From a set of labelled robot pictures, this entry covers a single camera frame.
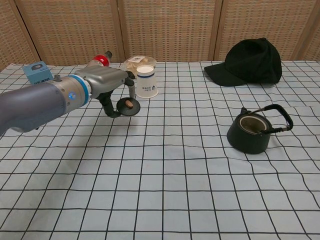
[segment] paper cup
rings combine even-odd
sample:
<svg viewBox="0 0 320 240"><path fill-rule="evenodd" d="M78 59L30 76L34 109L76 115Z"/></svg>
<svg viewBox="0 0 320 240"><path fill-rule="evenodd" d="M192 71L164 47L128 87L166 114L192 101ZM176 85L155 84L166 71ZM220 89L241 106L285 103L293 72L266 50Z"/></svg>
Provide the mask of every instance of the paper cup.
<svg viewBox="0 0 320 240"><path fill-rule="evenodd" d="M151 65L141 65L136 68L136 95L140 98L149 99L158 94L155 69Z"/></svg>

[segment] black grid line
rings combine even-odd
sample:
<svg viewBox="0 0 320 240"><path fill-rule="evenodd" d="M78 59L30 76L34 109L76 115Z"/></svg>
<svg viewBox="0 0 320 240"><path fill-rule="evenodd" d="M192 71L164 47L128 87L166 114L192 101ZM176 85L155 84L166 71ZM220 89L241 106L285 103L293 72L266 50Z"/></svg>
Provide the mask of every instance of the black grid line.
<svg viewBox="0 0 320 240"><path fill-rule="evenodd" d="M320 62L285 61L278 84L237 87L211 81L203 69L216 63L157 63L159 93L137 98L136 116L110 119L92 99L38 130L0 136L0 238L320 236ZM49 68L65 76L83 67ZM0 93L28 85L21 65L0 73ZM127 96L124 86L117 88L113 105ZM276 103L291 115L292 131L272 134L257 155L229 145L227 131L242 106ZM279 113L261 114L284 125ZM47 204L45 197L56 193ZM140 216L150 217L146 226ZM99 227L88 225L91 218Z"/></svg>

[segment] black lid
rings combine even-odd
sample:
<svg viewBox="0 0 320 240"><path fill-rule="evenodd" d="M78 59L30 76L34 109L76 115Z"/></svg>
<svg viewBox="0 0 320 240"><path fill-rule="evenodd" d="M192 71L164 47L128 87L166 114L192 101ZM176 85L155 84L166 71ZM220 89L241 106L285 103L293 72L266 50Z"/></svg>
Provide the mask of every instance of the black lid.
<svg viewBox="0 0 320 240"><path fill-rule="evenodd" d="M231 48L220 64L204 68L216 84L276 84L282 75L280 55L267 39L245 39Z"/></svg>
<svg viewBox="0 0 320 240"><path fill-rule="evenodd" d="M132 108L127 107L127 100L129 100L132 103ZM121 113L124 116L133 116L140 111L140 103L132 97L124 97L116 103L116 109L118 109L119 113Z"/></svg>

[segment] woven wall panel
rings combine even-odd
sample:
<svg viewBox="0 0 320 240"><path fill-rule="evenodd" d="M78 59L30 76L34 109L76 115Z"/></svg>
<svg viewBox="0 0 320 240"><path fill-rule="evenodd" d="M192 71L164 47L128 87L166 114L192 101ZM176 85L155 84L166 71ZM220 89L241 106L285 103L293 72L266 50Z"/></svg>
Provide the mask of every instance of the woven wall panel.
<svg viewBox="0 0 320 240"><path fill-rule="evenodd" d="M304 60L320 61L320 24L313 35L310 45L304 56Z"/></svg>
<svg viewBox="0 0 320 240"><path fill-rule="evenodd" d="M225 0L217 35L215 60L243 39L266 37L282 60L292 60L317 0Z"/></svg>
<svg viewBox="0 0 320 240"><path fill-rule="evenodd" d="M39 60L12 0L0 1L0 23L0 71L11 63L30 64Z"/></svg>
<svg viewBox="0 0 320 240"><path fill-rule="evenodd" d="M118 47L123 46L117 46L110 1L17 0L17 4L47 64L86 64L106 50L113 53L113 62L119 62Z"/></svg>
<svg viewBox="0 0 320 240"><path fill-rule="evenodd" d="M127 58L146 55L157 61L208 60L216 1L118 1Z"/></svg>

